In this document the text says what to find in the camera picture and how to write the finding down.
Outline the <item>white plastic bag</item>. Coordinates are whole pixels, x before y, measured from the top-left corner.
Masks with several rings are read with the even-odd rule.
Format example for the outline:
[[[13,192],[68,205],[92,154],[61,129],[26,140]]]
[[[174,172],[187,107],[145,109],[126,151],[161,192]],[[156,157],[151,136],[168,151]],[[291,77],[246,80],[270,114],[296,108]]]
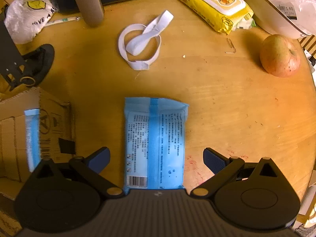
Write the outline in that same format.
[[[56,11],[50,0],[14,0],[4,24],[15,44],[25,44],[42,31]]]

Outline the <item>white elastic band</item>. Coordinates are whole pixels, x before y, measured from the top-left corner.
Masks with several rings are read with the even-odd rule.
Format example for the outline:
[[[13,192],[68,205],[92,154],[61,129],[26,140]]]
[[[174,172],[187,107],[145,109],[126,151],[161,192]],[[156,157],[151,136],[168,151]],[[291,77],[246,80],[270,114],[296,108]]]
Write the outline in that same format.
[[[168,10],[165,10],[147,26],[143,24],[132,24],[123,29],[118,38],[118,51],[121,57],[128,63],[128,65],[133,70],[149,70],[150,65],[154,63],[155,60],[157,60],[160,53],[160,47],[162,42],[160,34],[167,28],[167,26],[171,23],[173,18],[174,16]],[[133,31],[142,31],[142,33],[139,36],[134,37],[127,45],[125,45],[125,36]],[[157,49],[155,50],[155,53],[150,59],[136,60],[134,62],[128,59],[127,54],[137,56],[140,53],[142,53],[151,39],[156,40]]]

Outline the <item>yellow wet wipes pack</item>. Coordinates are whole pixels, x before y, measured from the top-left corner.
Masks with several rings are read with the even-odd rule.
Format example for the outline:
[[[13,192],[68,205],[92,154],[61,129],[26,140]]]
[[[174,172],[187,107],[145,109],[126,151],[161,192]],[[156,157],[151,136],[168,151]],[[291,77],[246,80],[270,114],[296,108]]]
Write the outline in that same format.
[[[244,0],[180,0],[201,16],[216,32],[230,34],[254,27],[253,10]]]

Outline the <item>wrapped chopsticks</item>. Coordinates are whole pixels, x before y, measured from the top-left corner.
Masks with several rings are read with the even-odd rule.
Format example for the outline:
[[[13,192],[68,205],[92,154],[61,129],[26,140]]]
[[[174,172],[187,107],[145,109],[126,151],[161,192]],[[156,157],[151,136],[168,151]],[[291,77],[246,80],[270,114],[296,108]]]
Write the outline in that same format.
[[[67,22],[77,22],[81,18],[80,17],[69,17],[69,18],[63,18],[63,19],[58,19],[58,20],[53,20],[49,21],[46,23],[45,27],[56,25],[56,24],[62,24],[62,23],[67,23]]]

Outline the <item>open cardboard box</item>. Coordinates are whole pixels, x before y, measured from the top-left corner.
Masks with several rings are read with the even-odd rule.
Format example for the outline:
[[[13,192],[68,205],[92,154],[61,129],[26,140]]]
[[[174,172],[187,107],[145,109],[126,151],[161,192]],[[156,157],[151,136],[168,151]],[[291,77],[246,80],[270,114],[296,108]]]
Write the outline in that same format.
[[[61,139],[73,141],[70,102],[33,87],[1,102],[1,195],[15,200],[21,187],[44,158],[68,162],[74,148],[61,148]]]

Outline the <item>white bowl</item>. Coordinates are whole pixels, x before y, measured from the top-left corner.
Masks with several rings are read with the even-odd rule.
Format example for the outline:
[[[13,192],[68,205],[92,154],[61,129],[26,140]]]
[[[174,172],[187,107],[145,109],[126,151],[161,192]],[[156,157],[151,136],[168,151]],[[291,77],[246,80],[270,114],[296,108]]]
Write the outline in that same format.
[[[256,24],[270,34],[280,34],[291,39],[311,36],[300,29],[269,0],[244,0],[254,12]]]

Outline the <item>black phone stand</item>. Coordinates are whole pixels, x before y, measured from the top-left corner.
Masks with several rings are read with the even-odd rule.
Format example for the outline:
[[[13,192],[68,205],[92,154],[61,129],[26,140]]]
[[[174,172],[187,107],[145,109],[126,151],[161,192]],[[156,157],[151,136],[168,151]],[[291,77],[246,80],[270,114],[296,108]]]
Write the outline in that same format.
[[[3,21],[1,21],[1,76],[8,83],[10,91],[20,85],[38,86],[49,73],[55,58],[51,44],[21,55]]]

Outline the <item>small blue wipes packet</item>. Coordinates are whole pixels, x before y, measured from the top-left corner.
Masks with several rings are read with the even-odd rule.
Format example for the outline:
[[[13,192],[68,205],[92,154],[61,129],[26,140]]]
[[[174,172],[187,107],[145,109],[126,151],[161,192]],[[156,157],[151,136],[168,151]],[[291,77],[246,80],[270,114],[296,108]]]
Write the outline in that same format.
[[[124,193],[183,188],[188,108],[165,98],[125,99]]]

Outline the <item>large blue wipes packet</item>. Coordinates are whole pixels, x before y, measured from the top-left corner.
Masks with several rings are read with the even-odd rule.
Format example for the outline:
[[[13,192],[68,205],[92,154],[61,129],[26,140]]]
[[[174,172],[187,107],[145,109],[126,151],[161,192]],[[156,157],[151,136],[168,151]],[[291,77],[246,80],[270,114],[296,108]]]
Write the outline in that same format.
[[[24,111],[26,125],[26,153],[30,172],[33,172],[41,161],[40,155],[40,110],[30,109]]]

